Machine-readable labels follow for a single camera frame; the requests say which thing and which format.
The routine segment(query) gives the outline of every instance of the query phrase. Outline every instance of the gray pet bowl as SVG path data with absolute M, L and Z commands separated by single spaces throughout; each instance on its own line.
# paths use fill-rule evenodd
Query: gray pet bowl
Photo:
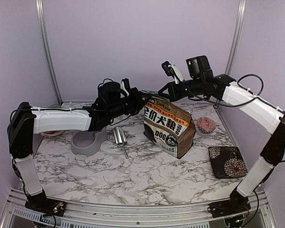
M 96 154 L 103 141 L 108 138 L 105 128 L 98 132 L 77 132 L 71 140 L 73 154 L 84 154 L 87 157 Z

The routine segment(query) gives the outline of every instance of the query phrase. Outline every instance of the purple wall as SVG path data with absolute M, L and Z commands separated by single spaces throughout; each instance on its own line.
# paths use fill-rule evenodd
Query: purple wall
M 48 106 L 56 102 L 38 26 L 36 5 L 0 0 L 0 217 L 10 188 L 11 168 L 6 129 L 10 112 L 22 101 Z
M 229 0 L 44 0 L 54 68 L 64 101 L 91 101 L 106 77 L 158 91 L 174 63 L 207 55 L 224 72 L 237 17 Z
M 235 79 L 255 73 L 265 83 L 262 97 L 285 110 L 285 0 L 247 2 L 243 33 L 232 75 Z M 252 80 L 244 85 L 257 91 Z M 251 167 L 269 134 L 240 110 L 221 109 Z M 285 163 L 278 165 L 265 184 L 278 228 L 285 228 Z

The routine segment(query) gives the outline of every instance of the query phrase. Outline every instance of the marble surface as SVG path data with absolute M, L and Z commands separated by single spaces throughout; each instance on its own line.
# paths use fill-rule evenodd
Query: marble surface
M 209 104 L 177 105 L 192 113 L 195 124 L 202 116 L 217 123 L 211 134 L 202 134 L 197 129 L 193 147 L 181 159 L 162 151 L 144 136 L 142 112 L 119 124 L 128 139 L 129 159 L 115 145 L 111 126 L 107 127 L 108 139 L 91 157 L 71 152 L 70 140 L 76 131 L 45 137 L 35 156 L 35 165 L 46 194 L 114 205 L 169 205 L 228 197 L 240 179 L 217 179 L 208 154 L 209 146 L 232 146 L 226 129 Z

